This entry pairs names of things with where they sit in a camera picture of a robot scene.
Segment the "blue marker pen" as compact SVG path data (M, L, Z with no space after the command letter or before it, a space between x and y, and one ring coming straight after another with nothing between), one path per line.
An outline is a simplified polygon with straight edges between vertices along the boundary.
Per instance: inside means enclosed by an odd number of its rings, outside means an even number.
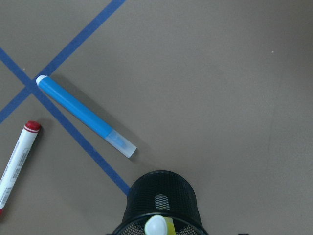
M53 81L49 76L40 75L36 78L37 86L49 95L53 100L67 109L72 115L78 118L83 124L111 144L125 157L130 158L136 151L136 146L124 136L114 130L99 116L72 96L64 88Z

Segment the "black mesh pen cup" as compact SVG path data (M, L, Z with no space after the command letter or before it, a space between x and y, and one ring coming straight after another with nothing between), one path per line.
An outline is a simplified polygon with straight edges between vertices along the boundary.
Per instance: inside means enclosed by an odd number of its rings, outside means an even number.
M172 219L177 235L205 235L191 185L180 175L166 170L149 172L131 186L121 224L114 235L143 235L154 215Z

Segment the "yellow marker pen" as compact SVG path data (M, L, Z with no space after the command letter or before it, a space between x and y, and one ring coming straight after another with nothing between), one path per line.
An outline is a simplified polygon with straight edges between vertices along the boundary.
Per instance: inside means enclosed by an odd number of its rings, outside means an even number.
M170 210L169 200L166 195L159 194L155 196L155 207L157 210ZM174 226L173 219L171 217L165 217L164 218L167 224L168 234L169 235L175 235L176 230Z

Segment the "red white marker pen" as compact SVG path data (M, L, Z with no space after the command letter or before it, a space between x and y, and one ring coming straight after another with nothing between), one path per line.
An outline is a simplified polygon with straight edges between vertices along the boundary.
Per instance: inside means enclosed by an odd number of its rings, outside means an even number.
M40 129L41 125L38 122L30 120L21 131L0 180L0 214L3 213L8 197Z

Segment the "green marker pen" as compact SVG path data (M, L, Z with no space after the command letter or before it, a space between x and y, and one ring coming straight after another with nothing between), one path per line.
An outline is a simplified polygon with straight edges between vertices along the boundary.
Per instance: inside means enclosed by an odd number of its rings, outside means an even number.
M166 220L161 215L152 216L144 226L145 235L167 235L168 228Z

